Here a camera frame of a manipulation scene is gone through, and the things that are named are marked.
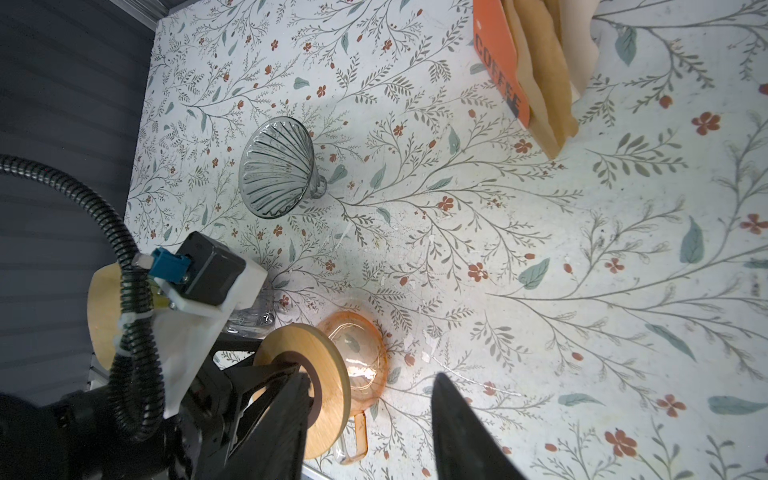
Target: table surface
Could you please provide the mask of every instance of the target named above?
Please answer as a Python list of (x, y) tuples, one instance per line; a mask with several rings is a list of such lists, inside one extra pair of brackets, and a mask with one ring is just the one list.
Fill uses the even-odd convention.
[[(469, 0), (196, 3), (157, 29), (127, 224), (256, 259), (280, 324), (376, 320), (389, 388), (362, 462), (313, 462), (334, 478), (436, 475), (441, 371), (529, 478), (765, 478), (768, 2), (741, 3), (602, 2), (554, 162)], [(279, 115), (328, 192), (259, 220), (237, 170)]]

